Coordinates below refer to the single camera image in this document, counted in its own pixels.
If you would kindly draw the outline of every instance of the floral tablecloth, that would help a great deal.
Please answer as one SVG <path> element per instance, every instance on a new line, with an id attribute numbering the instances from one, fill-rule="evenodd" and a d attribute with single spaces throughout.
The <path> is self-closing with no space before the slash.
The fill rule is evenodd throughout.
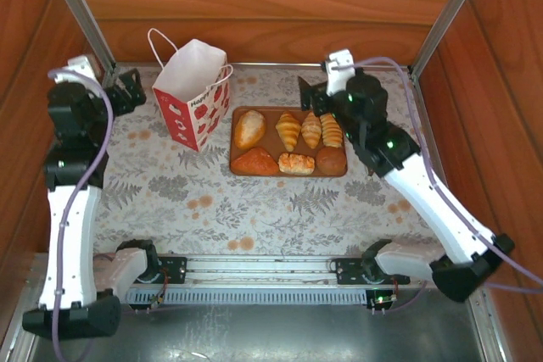
<path id="1" fill-rule="evenodd" d="M 299 106 L 297 75 L 317 70 L 236 68 L 232 105 L 202 153 L 173 142 L 150 90 L 159 73 L 140 68 L 145 105 L 115 121 L 98 208 L 99 252 L 150 238 L 159 253 L 357 255 L 379 238 L 435 244 L 402 196 L 355 156 L 341 178 L 238 177 L 228 168 L 232 111 L 242 105 Z M 400 77 L 375 75 L 389 91 L 389 119 L 413 134 Z"/>

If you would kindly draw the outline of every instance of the round bread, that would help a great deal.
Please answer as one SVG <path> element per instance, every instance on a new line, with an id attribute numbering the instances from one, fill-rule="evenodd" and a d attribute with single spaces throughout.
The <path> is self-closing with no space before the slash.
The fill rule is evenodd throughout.
<path id="1" fill-rule="evenodd" d="M 316 167 L 324 175 L 342 175 L 347 158 L 342 148 L 322 148 L 316 154 Z"/>

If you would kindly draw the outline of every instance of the pastry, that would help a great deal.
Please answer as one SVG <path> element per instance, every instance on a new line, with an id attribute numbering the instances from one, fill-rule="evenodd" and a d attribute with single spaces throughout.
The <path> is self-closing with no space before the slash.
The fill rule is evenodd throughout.
<path id="1" fill-rule="evenodd" d="M 302 126 L 289 112 L 283 112 L 275 128 L 287 151 L 292 152 L 298 143 L 298 135 Z"/>
<path id="2" fill-rule="evenodd" d="M 251 148 L 230 163 L 230 169 L 245 175 L 274 175 L 279 166 L 264 148 Z"/>
<path id="3" fill-rule="evenodd" d="M 252 148 L 266 133 L 266 119 L 256 110 L 248 110 L 239 118 L 234 130 L 234 144 L 246 150 Z"/>
<path id="4" fill-rule="evenodd" d="M 333 118 L 332 114 L 321 116 L 322 142 L 325 146 L 331 148 L 340 148 L 343 146 L 343 131 Z"/>
<path id="5" fill-rule="evenodd" d="M 313 112 L 310 112 L 302 123 L 302 137 L 305 140 L 305 144 L 310 148 L 316 148 L 321 140 L 322 128 L 321 121 L 315 116 Z"/>
<path id="6" fill-rule="evenodd" d="M 316 167 L 324 175 L 342 175 L 347 158 L 342 148 L 322 148 L 316 154 Z"/>
<path id="7" fill-rule="evenodd" d="M 303 154 L 283 153 L 279 156 L 279 169 L 286 174 L 309 175 L 315 169 L 315 159 Z"/>

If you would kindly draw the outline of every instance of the white paper bag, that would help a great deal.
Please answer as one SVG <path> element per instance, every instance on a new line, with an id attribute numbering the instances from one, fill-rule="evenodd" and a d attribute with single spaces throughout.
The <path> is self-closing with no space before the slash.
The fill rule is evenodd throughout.
<path id="1" fill-rule="evenodd" d="M 175 50 L 166 65 L 154 49 L 152 32 L 164 37 Z M 177 49 L 156 29 L 150 29 L 147 38 L 162 67 L 153 84 L 153 92 L 170 136 L 198 152 L 228 111 L 228 78 L 233 67 L 227 64 L 227 54 L 223 50 L 200 40 L 191 40 Z"/>

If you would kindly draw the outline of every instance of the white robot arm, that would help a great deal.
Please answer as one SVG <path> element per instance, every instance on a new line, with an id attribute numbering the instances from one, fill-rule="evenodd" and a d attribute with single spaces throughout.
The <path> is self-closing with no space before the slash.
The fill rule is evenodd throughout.
<path id="1" fill-rule="evenodd" d="M 57 297 L 57 274 L 61 271 L 62 295 L 59 305 L 59 339 L 101 337 L 115 333 L 120 322 L 120 300 L 141 275 L 158 272 L 158 257 L 150 241 L 132 241 L 120 248 L 109 268 L 95 284 L 92 270 L 94 218 L 102 192 L 105 154 L 76 194 L 60 243 L 59 230 L 64 209 L 72 192 L 91 163 L 99 159 L 107 125 L 104 101 L 90 93 L 87 79 L 95 80 L 96 64 L 88 56 L 73 58 L 56 75 L 57 85 L 49 92 L 48 112 L 57 141 L 45 162 L 46 184 L 51 212 L 48 273 L 38 308 L 23 317 L 23 327 L 51 338 L 53 309 Z M 145 93 L 136 70 L 120 75 L 104 90 L 113 114 L 130 113 L 145 103 Z M 63 262 L 58 264 L 56 253 Z"/>
<path id="2" fill-rule="evenodd" d="M 328 82 L 310 86 L 299 78 L 302 109 L 312 107 L 317 116 L 332 113 L 362 163 L 403 194 L 442 243 L 428 248 L 390 240 L 376 242 L 362 255 L 359 276 L 371 283 L 392 275 L 434 281 L 446 296 L 464 301 L 501 262 L 479 237 L 493 242 L 503 253 L 511 252 L 514 245 L 506 235 L 497 237 L 482 226 L 438 181 L 441 191 L 471 221 L 477 234 L 466 228 L 433 188 L 418 145 L 387 121 L 388 94 L 379 81 L 359 69 L 336 70 L 352 64 L 350 52 L 343 50 L 331 54 L 326 62 Z M 92 60 L 71 60 L 48 95 L 48 111 L 58 139 L 45 164 L 51 208 L 50 254 L 57 252 L 59 222 L 68 198 L 104 139 L 104 104 L 99 95 L 89 94 L 80 76 L 70 71 L 93 77 Z M 121 75 L 119 80 L 105 90 L 115 116 L 129 113 L 145 102 L 136 70 Z M 94 280 L 93 224 L 107 160 L 106 154 L 76 195 L 64 228 L 60 339 L 113 335 L 120 320 L 120 299 L 124 299 L 130 285 L 138 277 L 148 280 L 159 271 L 151 241 L 132 241 L 118 248 L 107 272 Z M 39 306 L 23 318 L 23 327 L 42 337 L 51 337 L 58 268 L 56 257 L 49 256 Z"/>
<path id="3" fill-rule="evenodd" d="M 447 297 L 465 301 L 501 263 L 480 238 L 505 254 L 514 248 L 512 240 L 481 225 L 434 173 L 435 183 L 429 180 L 420 147 L 387 121 L 388 93 L 377 78 L 354 68 L 349 50 L 330 54 L 323 68 L 327 82 L 310 86 L 299 78 L 302 109 L 313 108 L 317 116 L 331 113 L 361 162 L 413 205 L 442 244 L 429 248 L 382 240 L 362 256 L 360 274 L 368 282 L 392 275 L 433 281 Z"/>

